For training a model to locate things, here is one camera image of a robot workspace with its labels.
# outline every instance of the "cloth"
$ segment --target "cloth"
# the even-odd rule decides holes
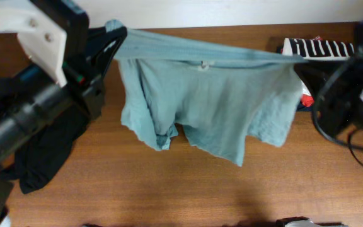
[[[115,59],[126,92],[122,124],[156,151],[179,123],[192,146],[241,166],[246,136],[283,145],[302,95],[297,55],[129,29]]]
[[[0,173],[5,180],[20,180],[24,194],[46,186],[71,153],[73,142],[82,135],[89,118],[72,106],[33,136],[16,153],[14,164]]]

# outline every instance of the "wooden surface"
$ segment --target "wooden surface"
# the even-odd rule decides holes
[[[153,31],[274,51],[284,37],[349,42],[352,29],[320,24]],[[244,220],[260,226],[253,223],[292,216],[363,226],[363,168],[316,132],[309,113],[296,114],[282,148],[247,137],[240,168],[190,147],[182,132],[169,151],[155,152],[120,125],[125,96],[116,63],[105,85],[103,117],[77,140],[48,186],[23,195],[16,183],[8,201],[13,226],[222,226]]]

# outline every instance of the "black cable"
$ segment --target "black cable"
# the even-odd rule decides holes
[[[358,164],[360,164],[360,165],[363,167],[363,162],[361,162],[361,161],[358,159],[358,157],[355,155],[354,150],[352,149],[352,147],[353,147],[353,146],[351,145],[352,136],[353,136],[355,133],[357,133],[357,132],[359,132],[359,129],[356,129],[356,130],[354,130],[354,131],[350,132],[350,134],[348,134],[348,137],[347,137],[348,148],[349,148],[349,150],[350,150],[350,152],[351,152],[352,156],[354,157],[354,159],[358,162]]]
[[[345,146],[345,147],[349,147],[349,144],[346,143],[345,141],[341,141],[339,139],[336,139],[334,137],[331,137],[330,135],[328,135],[319,125],[318,122],[318,109],[321,106],[321,103],[325,100],[325,95],[327,94],[327,92],[330,90],[330,88],[333,86],[334,82],[340,78],[345,71],[348,70],[348,68],[350,66],[352,66],[355,62],[357,61],[356,57],[352,57],[350,58],[348,61],[344,62],[333,74],[332,76],[330,76],[330,78],[327,80],[327,82],[325,83],[325,85],[320,89],[319,93],[317,94],[315,100],[314,100],[314,104],[313,104],[313,108],[312,108],[312,122],[314,127],[316,128],[316,130],[328,141],[333,142],[335,144],[338,144],[340,146]],[[352,147],[354,149],[357,149],[359,151],[363,152],[363,147],[362,146],[356,146],[356,145],[352,145]]]

